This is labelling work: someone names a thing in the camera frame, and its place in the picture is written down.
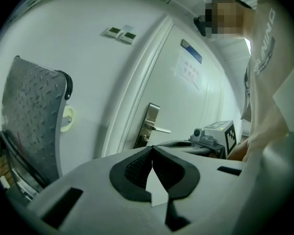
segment black slot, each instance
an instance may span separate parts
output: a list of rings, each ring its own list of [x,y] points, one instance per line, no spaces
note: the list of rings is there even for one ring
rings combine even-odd
[[[171,231],[175,232],[184,226],[190,224],[190,221],[184,217],[179,216],[176,213],[175,206],[172,200],[168,201],[167,216],[166,216],[166,226],[170,228]]]
[[[164,146],[169,148],[187,148],[187,147],[194,147],[195,145],[189,141],[179,141],[179,142],[161,144],[159,146]]]
[[[82,193],[82,190],[70,188],[51,208],[51,210],[46,213],[42,220],[57,229],[69,214]]]
[[[124,198],[132,201],[151,202],[146,191],[147,178],[152,168],[150,146],[115,164],[109,174],[110,182]]]
[[[153,146],[152,167],[172,200],[189,196],[199,183],[198,169],[164,150]]]
[[[223,171],[225,173],[229,173],[232,175],[236,175],[236,176],[239,176],[240,173],[242,172],[242,170],[233,169],[233,168],[229,168],[229,167],[225,167],[225,166],[220,166],[217,170]]]

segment ceiling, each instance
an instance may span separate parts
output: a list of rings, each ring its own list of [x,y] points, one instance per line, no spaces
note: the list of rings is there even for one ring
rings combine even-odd
[[[193,21],[195,16],[204,15],[205,4],[211,0],[161,0],[174,7],[175,11],[182,13]],[[242,0],[253,9],[257,6],[257,0]],[[245,39],[222,39],[211,43],[224,60],[223,66],[234,89],[238,105],[243,109],[244,83],[243,77],[249,61],[249,51]]]

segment white surface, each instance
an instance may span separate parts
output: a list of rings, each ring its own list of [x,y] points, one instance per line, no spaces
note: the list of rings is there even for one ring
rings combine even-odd
[[[289,131],[294,131],[294,69],[273,95],[273,99],[279,107]]]
[[[188,217],[195,216],[198,219],[203,218],[204,213],[209,213],[212,208],[217,206],[219,201],[226,196],[227,192],[232,189],[231,186],[233,186],[238,177],[217,171],[220,166],[241,170],[245,167],[245,162],[241,161],[196,156],[186,152],[180,152],[179,149],[167,147],[161,147],[161,149],[195,165],[199,170],[200,180],[194,191],[187,198],[180,200],[181,202],[175,200],[175,207],[179,208],[177,211],[189,214],[192,213],[192,215]],[[151,186],[154,186],[152,192],[152,206],[156,206],[156,204],[161,205],[168,201],[168,196],[165,194],[166,192],[163,192],[158,184],[158,179],[155,179],[153,175],[148,177],[146,189],[151,189]],[[194,203],[198,205],[198,210],[192,208]]]
[[[76,119],[60,138],[63,174],[98,157],[131,62],[162,17],[163,11],[143,0],[48,0],[38,5],[0,40],[0,111],[14,56],[67,72],[73,79],[68,103]],[[107,28],[126,24],[135,28],[133,45],[102,36]]]
[[[165,224],[165,222],[166,222],[167,208],[168,208],[167,203],[161,204],[158,206],[153,206],[151,208],[151,211],[156,215],[156,217],[159,218],[159,220],[162,224]]]
[[[151,206],[158,206],[168,202],[169,195],[163,188],[153,168],[147,178],[146,191],[151,193]]]
[[[249,52],[249,55],[250,55],[250,50],[251,50],[251,46],[250,46],[250,40],[248,40],[247,38],[245,38],[245,42],[246,42],[246,45],[247,45],[247,48],[248,48],[248,52]]]

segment person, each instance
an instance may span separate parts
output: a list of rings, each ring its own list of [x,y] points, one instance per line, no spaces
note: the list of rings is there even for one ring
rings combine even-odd
[[[294,23],[278,0],[258,0],[256,10],[241,0],[213,0],[210,16],[212,33],[251,43],[242,113],[251,123],[250,135],[228,157],[247,161],[252,152],[289,132],[273,95],[294,67]]]

